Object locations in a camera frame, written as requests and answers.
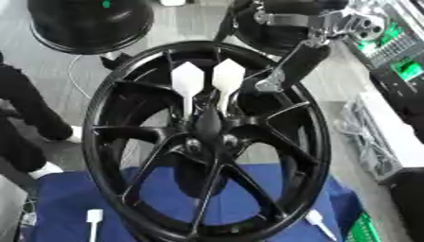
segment green item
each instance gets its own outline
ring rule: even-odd
[[[409,57],[392,63],[391,66],[392,70],[395,71],[397,75],[405,81],[411,80],[424,72],[421,64],[415,62]]]
[[[102,5],[105,9],[108,9],[108,8],[111,7],[111,1],[110,0],[104,0]]]
[[[361,214],[345,242],[381,242],[371,217],[367,213]]]
[[[402,33],[403,29],[396,22],[392,22],[387,29],[382,34],[381,38],[375,41],[361,41],[358,43],[358,49],[365,54],[370,54],[377,50],[378,48],[383,47],[384,45],[390,43],[393,39],[398,37]]]

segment metal bracket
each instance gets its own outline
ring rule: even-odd
[[[267,78],[264,78],[255,84],[257,91],[263,93],[279,93],[283,91],[280,85],[286,78],[286,75],[284,75],[284,71],[281,68],[283,63],[284,62],[281,61]]]

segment blue cloth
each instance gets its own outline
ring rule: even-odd
[[[277,198],[282,191],[279,164],[249,164],[243,168],[264,189]],[[127,178],[136,169],[125,171]],[[193,216],[194,200],[186,197],[173,179],[169,167],[157,168],[141,189],[146,203],[173,218],[190,221]],[[98,233],[101,242],[134,242],[115,211],[85,172],[53,174],[39,181],[38,221],[26,233],[30,242],[76,242],[87,241],[89,225],[85,222],[89,209],[103,209],[104,221]],[[351,225],[362,212],[356,195],[329,178],[314,208],[325,218],[325,224],[343,241]],[[207,211],[205,223],[209,225],[240,221],[258,211],[256,201],[236,183],[230,181],[224,190],[215,196]],[[301,220],[268,241],[330,241],[319,229]]]

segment person's leg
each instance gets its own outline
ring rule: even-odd
[[[26,123],[35,126],[46,139],[66,140],[74,134],[71,126],[47,106],[20,70],[6,65],[0,67],[0,98],[8,100]]]
[[[43,151],[19,134],[0,110],[0,156],[10,162],[15,169],[32,172],[46,163]]]

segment white plastic tool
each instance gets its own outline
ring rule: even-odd
[[[311,225],[318,226],[318,228],[320,228],[320,230],[322,232],[324,232],[326,234],[326,236],[328,236],[331,240],[337,241],[336,236],[324,224],[323,216],[321,216],[321,214],[318,211],[316,211],[314,209],[310,210],[309,213],[307,214],[307,216],[305,217],[305,219]]]
[[[92,209],[87,212],[87,223],[91,223],[90,242],[96,242],[98,223],[102,220],[102,209]]]
[[[246,69],[231,59],[227,59],[215,66],[212,85],[221,92],[218,109],[225,116],[227,115],[230,96],[237,91],[244,81]]]
[[[184,99],[184,118],[193,113],[193,97],[204,87],[204,71],[186,62],[172,71],[172,89]]]

